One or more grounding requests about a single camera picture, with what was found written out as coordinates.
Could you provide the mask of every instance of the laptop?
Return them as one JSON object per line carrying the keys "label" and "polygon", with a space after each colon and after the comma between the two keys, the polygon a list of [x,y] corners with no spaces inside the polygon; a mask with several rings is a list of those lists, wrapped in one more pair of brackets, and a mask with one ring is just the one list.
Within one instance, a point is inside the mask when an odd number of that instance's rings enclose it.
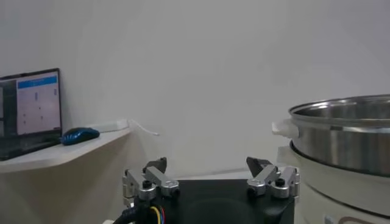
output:
{"label": "laptop", "polygon": [[0,78],[0,161],[60,143],[60,70]]}

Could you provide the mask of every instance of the black cable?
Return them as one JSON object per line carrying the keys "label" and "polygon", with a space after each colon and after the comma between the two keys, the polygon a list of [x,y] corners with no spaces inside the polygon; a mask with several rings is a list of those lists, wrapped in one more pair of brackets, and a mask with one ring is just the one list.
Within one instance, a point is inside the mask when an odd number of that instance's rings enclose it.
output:
{"label": "black cable", "polygon": [[113,224],[128,224],[134,222],[137,216],[137,211],[134,207],[123,210],[121,216],[119,216]]}

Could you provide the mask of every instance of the screw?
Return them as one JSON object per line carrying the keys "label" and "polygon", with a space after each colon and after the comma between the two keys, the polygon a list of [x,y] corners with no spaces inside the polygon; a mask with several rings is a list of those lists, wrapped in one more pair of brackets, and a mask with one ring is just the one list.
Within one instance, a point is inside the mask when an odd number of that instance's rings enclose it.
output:
{"label": "screw", "polygon": [[152,187],[152,182],[150,182],[149,180],[144,180],[142,182],[142,188],[143,189],[149,189]]}
{"label": "screw", "polygon": [[283,179],[279,178],[279,179],[275,180],[275,185],[277,187],[283,187],[285,185],[285,181]]}

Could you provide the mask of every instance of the pot handle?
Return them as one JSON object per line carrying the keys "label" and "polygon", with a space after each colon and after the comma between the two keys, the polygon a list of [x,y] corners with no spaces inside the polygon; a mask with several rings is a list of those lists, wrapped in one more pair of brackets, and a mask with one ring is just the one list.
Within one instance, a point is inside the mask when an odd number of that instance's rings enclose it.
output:
{"label": "pot handle", "polygon": [[286,138],[298,138],[299,130],[298,127],[291,122],[291,119],[284,119],[272,123],[272,134],[281,135]]}

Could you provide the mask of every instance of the colored wires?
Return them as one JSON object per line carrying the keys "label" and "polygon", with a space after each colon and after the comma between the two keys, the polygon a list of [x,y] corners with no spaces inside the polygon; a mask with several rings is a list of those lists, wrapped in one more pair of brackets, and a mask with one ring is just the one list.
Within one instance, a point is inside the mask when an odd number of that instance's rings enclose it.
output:
{"label": "colored wires", "polygon": [[165,224],[165,212],[164,212],[164,209],[163,209],[163,207],[161,207],[161,206],[159,206],[159,208],[160,208],[160,212],[161,212],[161,216],[163,217],[163,224]]}
{"label": "colored wires", "polygon": [[160,209],[158,209],[155,206],[151,206],[151,210],[153,210],[156,213],[157,216],[157,224],[165,224],[165,212],[163,207],[159,206]]}
{"label": "colored wires", "polygon": [[160,211],[155,206],[152,206],[151,210],[153,210],[156,213],[156,215],[157,215],[157,224],[161,224],[161,213],[160,213]]}

